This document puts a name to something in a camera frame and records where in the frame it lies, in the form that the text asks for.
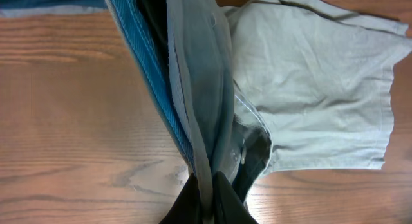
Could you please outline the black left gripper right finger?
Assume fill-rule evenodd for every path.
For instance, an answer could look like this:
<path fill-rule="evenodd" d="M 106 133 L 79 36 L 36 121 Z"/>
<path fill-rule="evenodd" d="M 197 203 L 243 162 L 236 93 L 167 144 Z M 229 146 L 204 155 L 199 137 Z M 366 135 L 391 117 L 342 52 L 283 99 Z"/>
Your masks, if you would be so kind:
<path fill-rule="evenodd" d="M 213 190 L 215 224 L 258 224 L 221 171 L 213 177 Z"/>

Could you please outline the khaki shorts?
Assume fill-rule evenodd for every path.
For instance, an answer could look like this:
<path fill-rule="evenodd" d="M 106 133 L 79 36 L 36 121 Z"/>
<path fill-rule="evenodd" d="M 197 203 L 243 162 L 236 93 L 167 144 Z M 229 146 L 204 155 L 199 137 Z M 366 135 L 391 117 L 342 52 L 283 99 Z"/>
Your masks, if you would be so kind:
<path fill-rule="evenodd" d="M 246 208 L 272 172 L 382 167 L 407 24 L 321 0 L 105 2 L 197 178 L 203 223 L 218 171 Z"/>

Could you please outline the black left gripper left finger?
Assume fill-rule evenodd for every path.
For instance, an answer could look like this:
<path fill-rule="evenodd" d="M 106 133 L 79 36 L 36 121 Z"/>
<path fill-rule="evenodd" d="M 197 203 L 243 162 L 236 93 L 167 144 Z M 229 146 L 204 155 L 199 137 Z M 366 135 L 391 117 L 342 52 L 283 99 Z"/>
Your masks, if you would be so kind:
<path fill-rule="evenodd" d="M 198 181 L 191 173 L 173 206 L 160 224 L 202 224 Z"/>

